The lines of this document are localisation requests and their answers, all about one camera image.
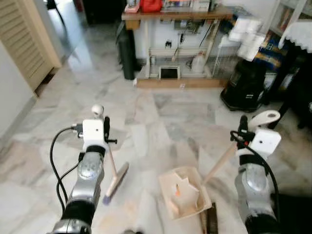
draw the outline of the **marble floor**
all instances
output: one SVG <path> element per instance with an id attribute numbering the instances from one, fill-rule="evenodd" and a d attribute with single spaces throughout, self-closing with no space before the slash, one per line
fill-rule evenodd
<path id="1" fill-rule="evenodd" d="M 219 99 L 221 89 L 140 90 L 123 78 L 117 62 L 115 32 L 109 25 L 89 28 L 72 55 L 56 73 L 0 156 L 0 233 L 51 231 L 59 220 L 56 178 L 49 162 L 53 136 L 63 127 L 92 116 L 102 104 L 111 118 L 110 136 L 117 167 L 130 163 L 128 174 L 110 206 L 99 203 L 95 234 L 120 234 L 131 228 L 146 234 L 200 234 L 199 218 L 169 219 L 158 176 L 179 166 L 195 166 L 205 176 L 230 145 L 241 112 L 230 112 Z M 278 104 L 261 107 L 277 109 Z M 298 130 L 295 115 L 286 113 L 277 131 L 282 141 L 268 159 L 280 191 L 311 195 L 312 134 Z M 77 162 L 82 141 L 73 133 L 55 144 L 60 173 Z M 101 199 L 112 178 L 105 161 Z M 217 205 L 220 234 L 247 233 L 237 210 L 233 157 L 206 185 Z M 69 193 L 76 172 L 65 179 Z"/>

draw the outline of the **wooden shelf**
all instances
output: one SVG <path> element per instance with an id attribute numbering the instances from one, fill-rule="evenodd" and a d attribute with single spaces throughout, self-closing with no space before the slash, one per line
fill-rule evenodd
<path id="1" fill-rule="evenodd" d="M 227 79 L 137 79 L 137 88 L 223 88 L 227 84 Z"/>
<path id="2" fill-rule="evenodd" d="M 232 12 L 225 6 L 218 6 L 211 12 L 155 12 L 155 13 L 123 13 L 122 20 L 221 20 L 230 19 Z"/>
<path id="3" fill-rule="evenodd" d="M 139 73 L 137 73 L 136 78 L 138 80 L 142 79 L 158 79 L 159 67 L 160 66 L 179 66 L 180 67 L 180 76 L 181 79 L 193 79 L 193 78 L 204 78 L 204 79 L 211 79 L 211 71 L 207 65 L 204 67 L 203 73 L 193 73 L 191 69 L 186 65 L 185 61 L 180 62 L 160 62 L 150 66 L 150 75 L 149 78 L 145 77 L 145 69 L 146 66 L 144 65 Z"/>

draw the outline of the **cable connector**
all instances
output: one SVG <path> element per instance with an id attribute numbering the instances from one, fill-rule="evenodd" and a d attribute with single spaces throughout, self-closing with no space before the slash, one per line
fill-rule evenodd
<path id="1" fill-rule="evenodd" d="M 79 153 L 78 162 L 81 162 L 83 160 L 84 155 L 85 155 L 85 152 Z"/>
<path id="2" fill-rule="evenodd" d="M 83 134 L 82 123 L 74 123 L 72 124 L 71 128 L 73 129 L 74 133 L 78 134 L 78 138 L 80 138 L 80 135 Z"/>

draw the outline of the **wooden table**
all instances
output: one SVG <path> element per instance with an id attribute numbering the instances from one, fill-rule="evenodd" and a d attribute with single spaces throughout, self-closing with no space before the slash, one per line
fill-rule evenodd
<path id="1" fill-rule="evenodd" d="M 148 22 L 149 20 L 210 20 L 210 33 L 206 37 L 204 46 L 202 47 L 181 47 L 178 50 L 178 56 L 195 56 L 203 51 L 205 60 L 207 61 L 216 33 L 222 19 L 230 19 L 232 12 L 225 6 L 218 6 L 212 12 L 156 12 L 156 13 L 123 13 L 121 19 L 125 21 L 126 28 L 136 30 L 140 27 L 140 22 L 144 23 L 144 40 L 146 45 L 146 65 L 144 69 L 144 78 L 137 79 L 137 87 L 142 88 L 198 88 L 198 87 L 223 87 L 224 80 L 208 78 L 211 76 L 207 67 L 204 74 L 182 74 L 181 79 L 158 79 L 156 74 L 150 74 L 151 64 L 150 57 L 173 56 L 176 48 L 152 48 L 150 47 L 150 37 Z"/>

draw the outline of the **plastic bottle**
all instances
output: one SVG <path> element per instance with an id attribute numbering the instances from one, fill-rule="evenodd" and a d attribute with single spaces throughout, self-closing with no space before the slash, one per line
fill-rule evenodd
<path id="1" fill-rule="evenodd" d="M 199 52 L 192 61 L 192 72 L 201 74 L 204 72 L 205 57 L 202 52 Z"/>

